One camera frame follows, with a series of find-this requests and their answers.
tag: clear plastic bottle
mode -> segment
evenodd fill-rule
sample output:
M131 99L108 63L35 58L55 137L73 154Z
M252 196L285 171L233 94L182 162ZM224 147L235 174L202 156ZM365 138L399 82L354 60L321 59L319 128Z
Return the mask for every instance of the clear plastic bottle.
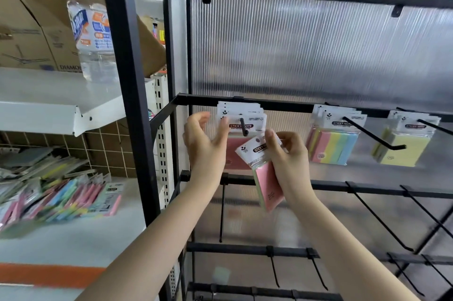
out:
M83 76L95 83L117 82L118 70L104 1L69 0L67 10Z

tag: forearm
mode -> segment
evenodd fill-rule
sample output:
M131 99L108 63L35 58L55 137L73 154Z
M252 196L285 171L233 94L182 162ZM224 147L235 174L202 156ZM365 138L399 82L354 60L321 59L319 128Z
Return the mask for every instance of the forearm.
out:
M77 301L154 300L220 177L193 172L185 190L116 258Z
M345 301L419 301L314 194L290 204Z

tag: black metal rack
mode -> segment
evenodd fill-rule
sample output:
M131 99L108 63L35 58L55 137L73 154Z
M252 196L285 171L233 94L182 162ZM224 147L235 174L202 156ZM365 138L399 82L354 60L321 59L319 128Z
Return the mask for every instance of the black metal rack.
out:
M311 113L313 104L300 103L300 102L286 102L286 101L271 101L268 99L248 99L248 98L228 98L228 97L214 97L204 95L192 95L192 43L191 43L191 0L186 0L186 28L187 28L187 79L188 86L187 92L183 93L175 85L178 83L178 67L175 65L175 33L173 32L173 13L172 13L172 0L164 0L164 25L165 25L165 42L166 42L166 55L167 55L167 76L168 76L168 90L169 99L171 100L151 121L148 118L148 107L146 103L146 93L143 83L143 71L141 66L141 53L139 45L139 36L136 22L136 12L134 0L105 0L109 14L110 28L112 31L112 39L114 42L116 62L120 77L122 94L124 95L124 104L127 116L127 123L129 126L131 145L133 148L133 155L135 167L137 171L137 179L139 183L139 190L143 204L144 217L146 225L149 225L159 214L159 192L158 184L155 173L155 163L152 152L152 147L157 135L157 130L162 125L167 117L170 117L172 129L172 153L173 153L173 173L175 180L174 194L171 196L170 202L178 195L180 190L180 183L187 182L190 179L189 171L181 171L178 165L178 134L177 134L177 117L176 109L178 106L189 106L189 114L192 112L192 106L216 106L218 101L240 101L240 102L257 102L266 110L277 110L286 112L301 112ZM202 0L205 4L210 4L211 0ZM401 14L401 9L405 6L411 7L424 7L424 8L448 8L453 9L453 0L335 0L343 2L359 2L371 4L389 4L394 6L392 13L393 17L398 17ZM362 108L363 114L369 117L386 118L389 109L371 109ZM453 122L453 114L433 114L442 117L443 122ZM221 180L224 186L229 184L240 185L254 185L253 178L249 176L229 175L224 174ZM415 202L415 197L432 197L453 199L453 191L447 192L445 190L436 191L431 188L425 190L412 190L408 186L375 186L363 183L346 182L331 182L331 181L312 181L314 189L328 190L328 191L342 191L355 194L358 193L371 193L380 195L394 195L406 198L411 198ZM223 193L222 205L230 202L231 200L225 199ZM257 202L247 201L251 205L257 205ZM369 208L369 206L362 200L366 206L378 219L379 217ZM441 219L434 218L429 212L428 215L433 218L436 226L429 233L429 235L422 241L419 247L412 249L406 247L413 253L397 254L390 252L376 252L376 257L382 262L393 263L399 267L398 273L404 274L404 270L409 264L425 264L432 266L438 273L439 270L435 265L453 265L452 257L428 256L420 255L423 248L433 238L433 236L440 230L445 230L445 223L453 213L453 207L447 211ZM388 226L380 222L391 232ZM319 258L318 254L312 248L285 248L285 247L259 247L259 246L240 246L240 245L227 245L227 244L206 244L196 243L195 236L192 235L192 241L188 242L186 251L192 254L192 269L193 281L188 284L184 281L184 260L186 254L181 253L179 257L180 274L178 277L178 286L182 286L183 299L187 297L187 291L192 292L192 297L195 298L195 292L208 292L212 293L235 293L255 296L271 296L292 298L294 300L310 299L310 300L341 300L338 294L333 293L313 293L303 292L296 290L280 290L280 289L265 289L256 287L238 287L238 286L224 286L216 284L202 284L195 281L195 264L194 252L222 252L231 254L252 254L252 255L267 255L271 258L279 256L286 257L299 257L311 259L314 263L316 270L315 259ZM172 297L169 287L169 281L162 287L159 297L161 301L170 301L176 299L176 295Z

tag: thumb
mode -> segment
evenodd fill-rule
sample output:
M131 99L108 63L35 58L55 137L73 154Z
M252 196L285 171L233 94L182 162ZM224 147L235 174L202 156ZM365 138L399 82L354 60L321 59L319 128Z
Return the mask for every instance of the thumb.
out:
M214 145L227 146L228 133L230 132L230 121L227 116L224 116L217 128L217 135L212 141Z
M274 130L267 129L264 133L264 137L266 138L267 149L272 161L275 161L276 159L281 159L285 152L280 147L277 139L275 138Z

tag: white shelf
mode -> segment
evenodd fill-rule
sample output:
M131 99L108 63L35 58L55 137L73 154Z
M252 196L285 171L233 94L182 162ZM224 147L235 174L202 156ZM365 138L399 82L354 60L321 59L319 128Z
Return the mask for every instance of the white shelf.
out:
M150 108L154 81L144 83ZM81 73L0 67L2 131L79 136L125 116L119 84L89 83Z
M107 267L144 230L137 179L127 180L114 216L18 226L0 232L0 262Z

